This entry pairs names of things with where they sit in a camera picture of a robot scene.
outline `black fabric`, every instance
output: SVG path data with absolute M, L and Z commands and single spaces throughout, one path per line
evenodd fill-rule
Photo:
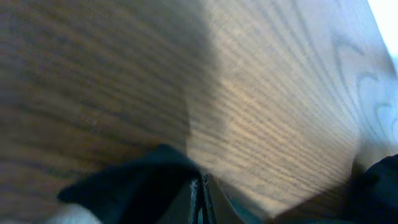
M 355 223 L 398 223 L 398 155 L 374 164 L 356 181 L 344 219 Z
M 160 145 L 142 159 L 110 167 L 63 189 L 58 199 L 84 206 L 103 223 L 155 223 L 183 184 L 199 178 L 191 160 Z

